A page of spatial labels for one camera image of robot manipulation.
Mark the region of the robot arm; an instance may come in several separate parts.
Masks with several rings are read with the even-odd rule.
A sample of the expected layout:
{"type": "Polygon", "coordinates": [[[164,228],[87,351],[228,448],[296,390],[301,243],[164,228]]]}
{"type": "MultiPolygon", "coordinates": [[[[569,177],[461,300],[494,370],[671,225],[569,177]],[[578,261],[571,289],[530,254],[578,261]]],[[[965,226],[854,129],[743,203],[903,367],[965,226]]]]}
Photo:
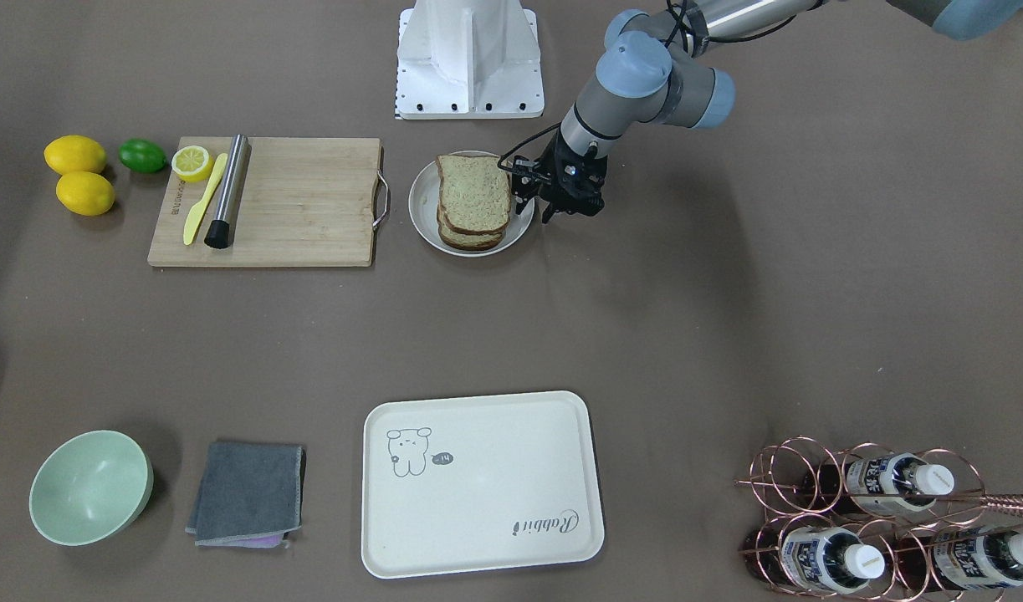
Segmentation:
{"type": "Polygon", "coordinates": [[[634,123],[711,129],[733,109],[732,77],[698,59],[714,47],[766,37],[818,1],[668,1],[663,11],[626,10],[604,33],[594,74],[565,117],[546,130],[537,159],[504,152],[515,212],[542,201],[557,213],[593,217],[604,207],[608,154],[634,123]]]}

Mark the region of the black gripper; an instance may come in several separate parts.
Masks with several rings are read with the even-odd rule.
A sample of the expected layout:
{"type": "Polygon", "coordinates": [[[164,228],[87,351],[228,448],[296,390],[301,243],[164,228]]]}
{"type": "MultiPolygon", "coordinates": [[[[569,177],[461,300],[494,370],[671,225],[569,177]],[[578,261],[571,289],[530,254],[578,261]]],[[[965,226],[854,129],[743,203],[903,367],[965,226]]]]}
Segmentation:
{"type": "Polygon", "coordinates": [[[511,161],[511,195],[515,213],[521,214],[534,198],[548,202],[542,222],[558,212],[593,217],[606,205],[601,188],[606,182],[607,158],[599,159],[591,148],[583,156],[565,142],[560,132],[546,145],[539,159],[518,154],[511,161]]]}

